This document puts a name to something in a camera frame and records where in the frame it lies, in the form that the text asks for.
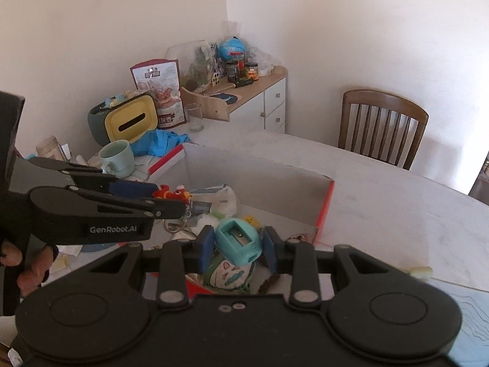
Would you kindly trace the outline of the person left hand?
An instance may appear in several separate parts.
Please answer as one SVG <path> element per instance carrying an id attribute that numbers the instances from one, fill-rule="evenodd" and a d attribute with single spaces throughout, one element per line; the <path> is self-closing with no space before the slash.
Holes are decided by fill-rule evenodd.
<path id="1" fill-rule="evenodd" d="M 59 250 L 55 245 L 46 245 L 42 250 L 35 252 L 32 260 L 26 263 L 24 270 L 17 277 L 17 286 L 22 297 L 36 291 L 44 283 L 58 254 Z M 18 247 L 7 241 L 2 242 L 1 265 L 16 267 L 23 261 L 23 255 Z"/>

